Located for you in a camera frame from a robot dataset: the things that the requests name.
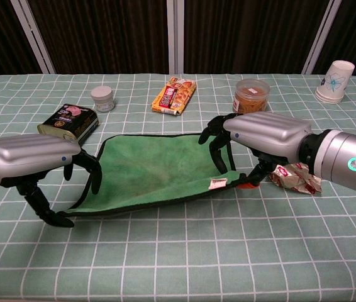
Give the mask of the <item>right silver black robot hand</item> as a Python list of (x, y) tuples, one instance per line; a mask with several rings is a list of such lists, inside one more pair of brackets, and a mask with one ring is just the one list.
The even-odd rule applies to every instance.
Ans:
[(214, 136), (209, 143), (209, 152), (222, 174), (228, 169), (221, 148), (227, 147), (231, 141), (249, 148), (259, 163), (243, 180), (257, 186), (278, 165), (306, 163), (311, 155), (305, 139), (312, 134), (311, 125), (297, 118), (267, 111), (230, 113), (213, 118), (201, 132), (198, 144), (202, 145)]

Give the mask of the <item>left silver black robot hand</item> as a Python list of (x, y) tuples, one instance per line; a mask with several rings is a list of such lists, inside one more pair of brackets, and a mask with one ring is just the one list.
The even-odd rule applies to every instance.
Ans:
[(59, 167), (64, 168), (68, 181), (75, 164), (90, 173), (91, 190), (97, 194), (102, 181), (101, 165), (77, 141), (43, 134), (0, 137), (0, 186), (15, 187), (34, 212), (53, 227), (72, 228), (74, 223), (50, 209), (38, 181)]

